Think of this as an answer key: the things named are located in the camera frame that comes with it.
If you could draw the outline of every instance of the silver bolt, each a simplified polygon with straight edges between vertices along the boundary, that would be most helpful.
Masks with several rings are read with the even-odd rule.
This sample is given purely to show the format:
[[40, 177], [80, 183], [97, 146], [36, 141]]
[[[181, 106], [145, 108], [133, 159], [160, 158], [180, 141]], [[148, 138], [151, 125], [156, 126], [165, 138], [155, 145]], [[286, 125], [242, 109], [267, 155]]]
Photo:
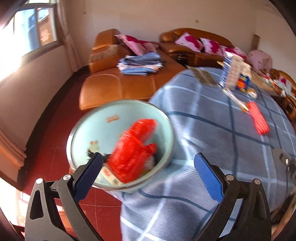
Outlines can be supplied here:
[[37, 180], [36, 180], [36, 183], [37, 184], [40, 184], [40, 183], [42, 183], [43, 182], [43, 179], [42, 178], [38, 178]]
[[256, 183], [257, 185], [260, 185], [261, 182], [260, 182], [259, 179], [255, 179], [255, 180], [254, 180], [254, 183]]
[[233, 177], [232, 175], [227, 175], [227, 176], [226, 176], [226, 179], [227, 179], [228, 181], [233, 181], [233, 180], [234, 180], [234, 177]]
[[70, 178], [71, 178], [71, 175], [70, 174], [66, 174], [66, 175], [63, 176], [63, 179], [65, 181], [68, 181]]

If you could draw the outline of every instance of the folded clothes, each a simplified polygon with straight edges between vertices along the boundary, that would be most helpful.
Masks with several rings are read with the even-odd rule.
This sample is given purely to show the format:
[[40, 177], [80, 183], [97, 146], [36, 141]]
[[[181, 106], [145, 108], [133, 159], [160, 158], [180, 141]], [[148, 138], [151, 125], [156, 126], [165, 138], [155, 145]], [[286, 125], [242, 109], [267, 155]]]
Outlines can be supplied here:
[[126, 56], [117, 67], [122, 74], [144, 75], [156, 73], [165, 61], [157, 52], [150, 52], [141, 56]]

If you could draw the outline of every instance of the plaid tablecloth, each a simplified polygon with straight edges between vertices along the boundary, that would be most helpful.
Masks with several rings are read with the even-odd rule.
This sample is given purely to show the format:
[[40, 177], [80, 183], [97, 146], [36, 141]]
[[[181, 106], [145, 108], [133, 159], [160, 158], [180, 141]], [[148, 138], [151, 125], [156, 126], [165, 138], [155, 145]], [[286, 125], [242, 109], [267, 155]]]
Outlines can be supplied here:
[[[203, 69], [218, 82], [222, 70]], [[211, 199], [194, 169], [193, 158], [198, 152], [238, 180], [259, 178], [270, 210], [283, 202], [285, 166], [274, 163], [271, 151], [281, 147], [295, 156], [296, 137], [275, 101], [253, 83], [250, 86], [258, 92], [256, 102], [270, 127], [265, 136], [256, 132], [251, 116], [219, 87], [201, 85], [189, 70], [177, 74], [155, 93], [150, 102], [161, 108], [174, 126], [175, 154], [150, 185], [133, 194], [112, 193], [123, 202], [123, 240], [187, 241], [202, 229], [217, 202]], [[235, 95], [249, 101], [242, 92], [236, 91]], [[240, 204], [237, 201], [222, 235], [230, 231]]]

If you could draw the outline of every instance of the blue gripper pad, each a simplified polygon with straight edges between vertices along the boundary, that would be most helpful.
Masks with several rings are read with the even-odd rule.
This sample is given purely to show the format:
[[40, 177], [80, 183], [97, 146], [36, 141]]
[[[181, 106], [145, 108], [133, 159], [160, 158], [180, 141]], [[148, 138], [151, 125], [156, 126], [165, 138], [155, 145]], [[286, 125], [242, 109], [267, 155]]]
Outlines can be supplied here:
[[74, 200], [76, 203], [86, 198], [102, 167], [103, 156], [100, 153], [96, 153], [75, 184]]
[[195, 155], [194, 167], [202, 179], [202, 182], [204, 183], [211, 198], [216, 200], [218, 203], [221, 203], [224, 197], [222, 183], [210, 168], [207, 159], [202, 153]]

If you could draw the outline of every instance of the black baseboard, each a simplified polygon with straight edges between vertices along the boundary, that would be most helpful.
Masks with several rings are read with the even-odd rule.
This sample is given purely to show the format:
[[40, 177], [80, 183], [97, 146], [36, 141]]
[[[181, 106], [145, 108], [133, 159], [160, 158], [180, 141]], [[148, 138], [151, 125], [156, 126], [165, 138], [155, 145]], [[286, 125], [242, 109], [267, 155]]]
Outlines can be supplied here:
[[20, 191], [23, 191], [24, 189], [26, 174], [28, 170], [34, 165], [34, 160], [37, 154], [36, 150], [38, 150], [39, 148], [40, 140], [43, 137], [47, 129], [47, 126], [51, 121], [53, 113], [58, 108], [64, 96], [72, 88], [73, 80], [77, 79], [78, 76], [85, 73], [89, 73], [88, 66], [84, 66], [81, 69], [79, 69], [77, 72], [75, 72], [58, 90], [58, 92], [52, 98], [50, 103], [46, 106], [45, 110], [43, 111], [42, 115], [37, 121], [26, 145], [27, 149], [25, 150], [25, 154], [27, 155], [27, 157], [24, 161], [24, 166], [19, 170], [19, 173], [17, 176], [16, 188], [19, 189]]

